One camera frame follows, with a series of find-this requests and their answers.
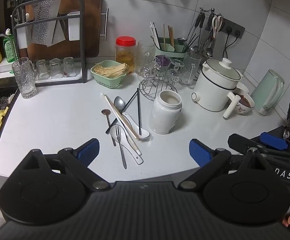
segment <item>electrical outlet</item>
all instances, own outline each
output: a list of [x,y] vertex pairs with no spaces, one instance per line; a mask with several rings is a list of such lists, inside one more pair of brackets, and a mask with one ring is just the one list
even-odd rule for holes
[[238,25],[234,22],[231,22],[230,20],[227,20],[225,18],[223,18],[223,21],[225,21],[223,28],[221,29],[221,32],[227,33],[229,27],[232,28],[232,32],[230,33],[230,35],[236,37],[237,35],[237,31],[240,31],[240,35],[239,38],[241,39],[243,36],[243,33],[245,31],[245,28],[242,27],[241,25]]

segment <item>red lid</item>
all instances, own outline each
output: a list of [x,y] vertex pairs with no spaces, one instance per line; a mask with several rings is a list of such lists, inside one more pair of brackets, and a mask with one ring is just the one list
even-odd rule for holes
[[122,47],[131,47],[136,45],[136,40],[129,36],[120,36],[116,39],[116,44]]

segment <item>plastic jar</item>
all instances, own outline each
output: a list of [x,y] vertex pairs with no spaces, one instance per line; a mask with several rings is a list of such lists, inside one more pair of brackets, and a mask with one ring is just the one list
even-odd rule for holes
[[164,90],[155,98],[149,116],[149,127],[158,134],[170,133],[180,116],[182,98],[172,90]]
[[133,37],[121,36],[116,39],[116,61],[126,63],[128,73],[134,71],[136,40]]

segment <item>white tiled wall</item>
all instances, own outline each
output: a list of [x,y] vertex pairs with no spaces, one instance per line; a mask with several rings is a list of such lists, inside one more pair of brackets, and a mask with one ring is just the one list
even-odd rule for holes
[[290,0],[272,1],[264,29],[245,73],[257,85],[269,69],[276,71],[285,81],[283,96],[276,110],[286,118],[290,103]]
[[[115,39],[133,36],[136,40],[148,39],[149,22],[155,22],[158,35],[163,23],[173,26],[174,36],[187,36],[189,27],[200,7],[215,8],[217,13],[245,27],[242,39],[228,48],[229,59],[238,69],[245,70],[261,35],[272,0],[103,0],[103,11],[109,8],[108,41],[101,41],[100,57],[115,56]],[[221,58],[226,34],[220,33],[215,56]]]

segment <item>green dish soap bottle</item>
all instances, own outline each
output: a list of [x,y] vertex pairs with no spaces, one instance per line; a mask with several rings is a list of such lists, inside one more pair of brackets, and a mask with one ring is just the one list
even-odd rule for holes
[[8,38],[5,37],[3,39],[3,46],[4,46],[6,59],[7,59],[8,63],[11,63],[11,62],[15,61],[14,55],[13,55],[13,48],[15,48],[14,36],[13,36],[13,34],[11,34],[11,30],[10,29],[7,29],[5,34],[8,35],[8,37],[10,37],[11,40],[13,41],[13,47],[12,47],[11,46],[11,42],[9,41]]

